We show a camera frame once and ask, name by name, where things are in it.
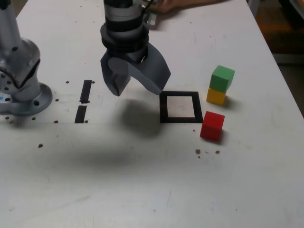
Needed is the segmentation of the person's hand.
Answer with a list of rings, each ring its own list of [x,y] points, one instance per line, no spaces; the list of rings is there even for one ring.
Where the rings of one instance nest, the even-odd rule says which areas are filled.
[[[188,6],[187,0],[160,0],[156,4],[150,6],[152,11],[159,13],[167,13],[172,10]]]

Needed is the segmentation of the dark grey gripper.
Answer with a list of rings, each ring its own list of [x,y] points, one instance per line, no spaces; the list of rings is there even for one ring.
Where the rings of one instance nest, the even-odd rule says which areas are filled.
[[[115,96],[122,94],[132,77],[159,95],[171,76],[164,57],[151,43],[138,49],[110,48],[100,62],[104,82]]]

